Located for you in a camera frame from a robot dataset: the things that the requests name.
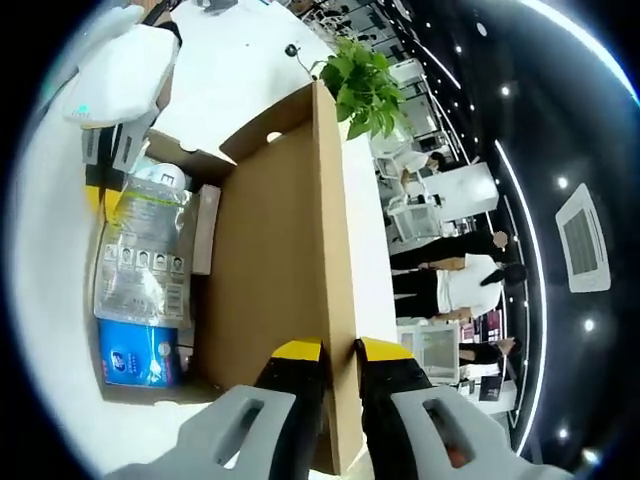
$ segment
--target black ceiling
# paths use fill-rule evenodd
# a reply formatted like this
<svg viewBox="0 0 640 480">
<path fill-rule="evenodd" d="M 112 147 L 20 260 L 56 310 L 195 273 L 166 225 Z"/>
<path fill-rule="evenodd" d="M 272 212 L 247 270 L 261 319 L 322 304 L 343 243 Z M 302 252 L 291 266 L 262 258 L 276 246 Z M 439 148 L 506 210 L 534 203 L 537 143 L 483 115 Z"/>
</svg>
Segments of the black ceiling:
<svg viewBox="0 0 640 480">
<path fill-rule="evenodd" d="M 521 1 L 405 0 L 401 4 L 379 0 L 378 4 L 394 20 L 405 51 L 425 66 L 439 102 L 451 111 L 448 116 L 455 130 L 464 134 L 462 142 L 469 157 L 480 155 L 500 180 L 499 188 L 515 218 L 524 262 L 532 273 L 528 376 L 513 446 L 517 448 L 525 435 L 536 397 L 544 343 L 544 290 L 546 361 L 539 408 L 523 454 L 535 457 L 531 445 L 539 443 L 546 463 L 575 469 L 581 464 L 583 449 L 604 454 L 616 428 L 624 426 L 619 415 L 626 415 L 639 398 L 633 351 L 640 338 L 634 298 L 640 292 L 636 279 L 640 246 L 636 227 L 640 221 L 637 98 L 574 35 Z M 567 1 L 562 12 L 598 38 L 635 85 L 638 56 L 633 32 L 619 16 L 623 5 L 620 1 Z M 402 6 L 410 20 L 401 15 Z M 508 97 L 501 94 L 503 86 L 509 88 Z M 530 211 L 544 286 L 539 281 L 525 207 L 496 140 L 513 166 Z M 559 176 L 567 178 L 566 189 L 557 186 Z M 556 212 L 581 183 L 595 197 L 612 273 L 609 291 L 588 295 L 569 292 L 555 224 Z M 492 220 L 496 228 L 513 233 L 505 206 L 501 201 Z M 510 254 L 516 258 L 514 246 Z M 523 292 L 509 295 L 514 297 L 507 305 L 509 332 L 526 336 Z M 590 333 L 583 328 L 587 318 L 595 324 Z M 521 360 L 515 362 L 520 372 Z M 565 439 L 558 435 L 562 428 L 568 433 Z"/>
</svg>

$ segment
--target man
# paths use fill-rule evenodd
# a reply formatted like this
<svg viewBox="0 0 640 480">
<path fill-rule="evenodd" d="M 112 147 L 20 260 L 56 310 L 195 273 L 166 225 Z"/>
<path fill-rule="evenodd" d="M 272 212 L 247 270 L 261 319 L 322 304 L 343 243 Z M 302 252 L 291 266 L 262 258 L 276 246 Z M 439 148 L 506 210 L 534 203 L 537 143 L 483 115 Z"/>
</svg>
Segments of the man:
<svg viewBox="0 0 640 480">
<path fill-rule="evenodd" d="M 502 249 L 508 242 L 509 236 L 506 233 L 496 232 L 492 235 L 487 230 L 476 230 L 457 237 L 442 237 L 422 247 L 391 255 L 391 268 L 408 270 L 445 258 L 464 258 L 467 253 L 489 255 L 495 261 L 502 261 Z"/>
<path fill-rule="evenodd" d="M 497 342 L 461 343 L 460 365 L 490 365 L 498 363 L 503 355 L 518 353 L 522 348 L 522 342 L 515 337 L 505 338 Z"/>
</svg>

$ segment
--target led light strip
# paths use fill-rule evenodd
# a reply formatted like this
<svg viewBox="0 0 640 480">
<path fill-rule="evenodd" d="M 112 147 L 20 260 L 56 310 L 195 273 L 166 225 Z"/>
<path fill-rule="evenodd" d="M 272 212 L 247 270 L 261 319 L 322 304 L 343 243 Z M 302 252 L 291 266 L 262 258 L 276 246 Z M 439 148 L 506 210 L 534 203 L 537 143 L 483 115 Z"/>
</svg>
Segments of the led light strip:
<svg viewBox="0 0 640 480">
<path fill-rule="evenodd" d="M 425 47 L 422 46 L 422 44 L 420 42 L 416 42 L 418 44 L 418 46 L 420 48 L 422 48 L 424 50 L 424 52 L 429 55 L 429 57 L 431 57 L 431 60 L 433 60 L 434 62 L 436 62 L 436 64 L 438 64 L 438 66 L 440 67 L 440 69 L 444 72 L 444 74 L 449 77 L 449 80 L 451 80 L 451 82 L 456 86 L 456 88 L 458 90 L 462 90 L 462 85 L 460 85 L 460 82 L 458 82 L 458 80 L 456 80 L 456 77 L 453 76 L 453 74 L 447 70 L 447 67 L 445 67 L 442 62 L 440 60 L 438 60 L 438 58 L 431 53 L 429 50 L 427 50 Z"/>
<path fill-rule="evenodd" d="M 529 206 L 524 199 L 524 194 L 522 193 L 522 188 L 520 187 L 520 183 L 516 177 L 515 172 L 513 171 L 513 167 L 507 158 L 502 145 L 497 140 L 494 141 L 494 145 L 502 158 L 507 170 L 509 171 L 509 175 L 511 175 L 511 179 L 513 180 L 513 185 L 518 192 L 518 197 L 520 197 L 520 202 L 522 203 L 522 209 L 524 210 L 524 215 L 527 220 L 527 225 L 529 227 L 529 233 L 531 235 L 531 244 L 533 245 L 533 252 L 536 257 L 536 265 L 538 267 L 538 278 L 540 282 L 540 313 L 542 319 L 542 339 L 540 342 L 540 366 L 538 367 L 538 378 L 536 380 L 536 390 L 533 396 L 533 405 L 531 406 L 531 414 L 529 415 L 529 419 L 527 421 L 527 425 L 524 429 L 524 434 L 522 435 L 522 439 L 520 440 L 520 444 L 516 450 L 518 455 L 522 454 L 522 450 L 524 449 L 524 445 L 531 434 L 531 428 L 533 427 L 533 420 L 535 419 L 536 412 L 538 410 L 538 404 L 540 403 L 540 393 L 542 392 L 542 381 L 544 379 L 544 367 L 547 361 L 547 287 L 544 281 L 544 271 L 542 270 L 542 254 L 540 253 L 540 245 L 538 244 L 538 235 L 536 234 L 535 227 L 533 226 L 533 219 L 531 218 L 531 212 L 529 211 Z"/>
<path fill-rule="evenodd" d="M 442 105 L 440 105 L 440 102 L 438 102 L 438 99 L 434 95 L 431 95 L 431 98 L 433 98 L 433 101 L 438 106 L 438 109 L 440 110 L 440 113 L 442 113 L 442 116 L 444 117 L 444 119 L 449 124 L 449 128 L 451 129 L 451 132 L 453 133 L 453 136 L 456 137 L 456 141 L 458 142 L 458 145 L 460 145 L 460 149 L 462 150 L 462 154 L 464 155 L 464 159 L 467 161 L 468 164 L 471 164 L 471 162 L 469 161 L 469 157 L 467 156 L 467 151 L 464 149 L 464 145 L 462 145 L 462 142 L 458 138 L 458 132 L 456 132 L 456 129 L 453 128 L 453 125 L 451 124 L 451 121 L 449 120 L 449 117 L 447 117 L 447 114 L 444 113 L 444 109 L 442 108 Z"/>
<path fill-rule="evenodd" d="M 540 15 L 544 15 L 553 23 L 558 25 L 559 27 L 564 28 L 571 35 L 576 37 L 587 49 L 589 49 L 592 53 L 598 57 L 598 59 L 607 67 L 611 73 L 622 83 L 624 88 L 631 94 L 631 98 L 640 105 L 640 101 L 638 100 L 638 94 L 633 89 L 633 85 L 631 85 L 631 81 L 629 77 L 627 77 L 626 73 L 620 66 L 620 64 L 613 58 L 613 55 L 602 46 L 598 40 L 596 40 L 592 35 L 590 35 L 586 30 L 582 27 L 576 25 L 569 18 L 564 16 L 559 11 L 553 9 L 546 3 L 541 2 L 540 0 L 519 0 L 523 5 L 535 10 Z"/>
<path fill-rule="evenodd" d="M 511 210 L 511 204 L 509 203 L 509 199 L 507 198 L 506 195 L 504 197 L 504 203 L 507 206 L 507 212 L 509 212 L 509 218 L 511 219 L 511 224 L 513 225 L 513 231 L 518 236 L 518 239 L 520 239 L 522 237 L 520 237 L 520 234 L 518 233 L 518 227 L 516 226 L 516 220 L 515 220 L 515 217 L 513 216 L 513 210 Z M 522 245 L 520 244 L 520 242 L 516 242 L 516 244 L 518 248 L 518 254 L 520 255 L 520 262 L 524 263 L 524 254 L 522 253 Z M 526 280 L 524 282 L 524 301 L 527 302 L 527 305 L 529 304 L 529 282 L 527 282 Z M 524 389 L 527 385 L 527 374 L 529 373 L 529 348 L 531 343 L 530 342 L 530 338 L 531 338 L 531 313 L 530 312 L 531 312 L 531 309 L 526 308 L 525 320 L 527 325 L 527 345 L 525 347 L 524 375 L 522 377 L 522 388 L 521 388 L 522 393 L 520 394 L 520 400 L 518 401 L 518 408 L 516 409 L 516 418 L 511 419 L 514 425 L 518 423 L 518 420 L 520 419 L 520 412 L 522 411 L 522 401 L 524 400 Z"/>
</svg>

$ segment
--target green leaves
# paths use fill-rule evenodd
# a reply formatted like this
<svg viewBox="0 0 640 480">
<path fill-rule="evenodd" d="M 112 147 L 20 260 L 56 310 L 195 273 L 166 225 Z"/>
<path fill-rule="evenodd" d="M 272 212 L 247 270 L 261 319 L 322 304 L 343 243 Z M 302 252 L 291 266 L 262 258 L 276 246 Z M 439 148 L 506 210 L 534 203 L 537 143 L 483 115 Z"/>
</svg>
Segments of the green leaves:
<svg viewBox="0 0 640 480">
<path fill-rule="evenodd" d="M 348 38 L 336 43 L 338 52 L 329 57 L 320 78 L 336 99 L 338 121 L 352 117 L 347 138 L 368 131 L 389 136 L 397 121 L 404 120 L 399 110 L 404 97 L 389 73 L 389 62 Z"/>
<path fill-rule="evenodd" d="M 387 57 L 385 57 L 381 53 L 374 54 L 371 58 L 371 63 L 379 70 L 387 70 L 389 68 Z"/>
<path fill-rule="evenodd" d="M 338 114 L 338 121 L 344 122 L 347 118 L 351 116 L 351 114 L 353 113 L 353 110 L 351 109 L 351 107 L 348 107 L 347 105 L 337 103 L 336 113 Z"/>
<path fill-rule="evenodd" d="M 356 100 L 356 97 L 353 94 L 353 90 L 351 90 L 349 86 L 346 84 L 342 84 L 342 87 L 338 92 L 338 97 L 336 98 L 336 102 L 351 108 L 358 106 L 358 101 Z"/>
<path fill-rule="evenodd" d="M 349 133 L 347 133 L 347 140 L 353 140 L 359 137 L 365 132 L 369 131 L 369 125 L 367 123 L 367 115 L 364 112 L 359 113 L 353 120 L 351 120 L 351 126 L 349 127 Z"/>
<path fill-rule="evenodd" d="M 354 63 L 347 57 L 336 57 L 329 60 L 329 64 L 338 69 L 342 78 L 349 78 L 353 70 Z"/>
</svg>

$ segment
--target white table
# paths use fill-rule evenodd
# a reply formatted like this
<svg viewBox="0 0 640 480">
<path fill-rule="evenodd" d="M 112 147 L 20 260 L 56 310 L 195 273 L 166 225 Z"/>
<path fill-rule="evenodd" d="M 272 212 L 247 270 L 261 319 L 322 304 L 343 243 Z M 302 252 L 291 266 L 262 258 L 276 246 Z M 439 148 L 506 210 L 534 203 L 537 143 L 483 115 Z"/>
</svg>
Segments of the white table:
<svg viewBox="0 0 640 480">
<path fill-rule="evenodd" d="M 329 54 L 278 4 L 241 0 L 214 18 L 184 3 L 175 19 L 184 46 L 174 101 L 159 125 L 206 149 L 217 148 L 253 115 L 308 81 L 284 54 L 288 43 L 302 48 L 307 65 Z M 54 100 L 21 159 L 20 182 L 11 192 L 8 284 L 33 384 L 70 448 L 101 476 L 162 455 L 175 445 L 179 426 L 204 405 L 146 407 L 107 403 L 100 396 L 86 333 L 95 320 L 84 296 L 94 215 L 84 191 L 80 129 L 61 113 L 72 85 Z M 344 145 L 344 177 L 357 330 L 395 340 L 389 260 L 365 138 Z"/>
<path fill-rule="evenodd" d="M 332 53 L 278 3 L 240 0 L 225 14 L 211 17 L 185 2 L 172 17 L 184 44 L 171 103 L 154 128 L 189 149 L 222 155 L 220 144 L 236 130 L 310 82 L 298 62 L 284 53 L 288 44 L 300 48 L 307 67 Z M 342 153 L 356 330 L 358 336 L 395 341 L 389 254 L 367 136 L 344 142 Z"/>
</svg>

